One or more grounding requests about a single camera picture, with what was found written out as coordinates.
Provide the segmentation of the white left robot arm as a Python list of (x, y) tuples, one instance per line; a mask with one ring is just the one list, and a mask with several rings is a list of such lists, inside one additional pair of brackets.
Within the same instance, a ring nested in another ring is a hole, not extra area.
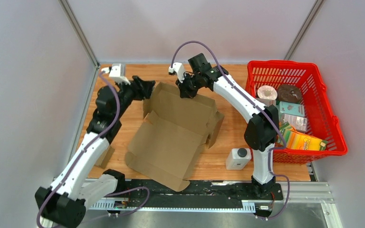
[(108, 169), (96, 181), (84, 186), (85, 179), (99, 157), (109, 149), (122, 124), (120, 117), (133, 101), (147, 100), (155, 88), (155, 81), (116, 79), (115, 85), (103, 80), (106, 86), (97, 92), (96, 109), (86, 129), (83, 141), (61, 174), (49, 187), (39, 187), (35, 193), (38, 206), (37, 226), (41, 219), (56, 226), (78, 227), (86, 211), (104, 197), (121, 197), (126, 188), (125, 175)]

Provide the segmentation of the large cardboard sheet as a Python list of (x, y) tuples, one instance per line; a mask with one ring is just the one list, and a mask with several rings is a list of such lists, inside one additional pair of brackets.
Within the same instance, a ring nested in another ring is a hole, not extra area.
[(186, 189), (200, 154), (215, 144), (224, 114), (215, 100), (180, 98), (176, 86), (160, 82), (144, 100), (143, 118), (127, 147), (126, 165), (173, 191)]

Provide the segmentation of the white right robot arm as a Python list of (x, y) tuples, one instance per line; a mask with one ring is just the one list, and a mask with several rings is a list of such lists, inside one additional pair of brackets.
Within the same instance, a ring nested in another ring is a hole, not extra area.
[(244, 140), (253, 151), (254, 171), (251, 177), (252, 193), (264, 199), (276, 183), (272, 174), (272, 153), (279, 131), (279, 112), (247, 93), (221, 66), (212, 66), (200, 53), (188, 60), (192, 72), (183, 64), (172, 62), (168, 73), (176, 75), (181, 98), (193, 99), (198, 90), (208, 88), (228, 101), (244, 118), (247, 127)]

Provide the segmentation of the small brown cardboard box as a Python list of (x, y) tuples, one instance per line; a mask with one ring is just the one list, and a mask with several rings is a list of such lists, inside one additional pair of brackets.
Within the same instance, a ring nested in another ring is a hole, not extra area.
[(99, 167), (99, 168), (106, 168), (106, 166), (108, 165), (113, 153), (114, 153), (115, 149), (112, 146), (109, 146), (97, 159), (97, 161), (95, 162), (95, 166)]

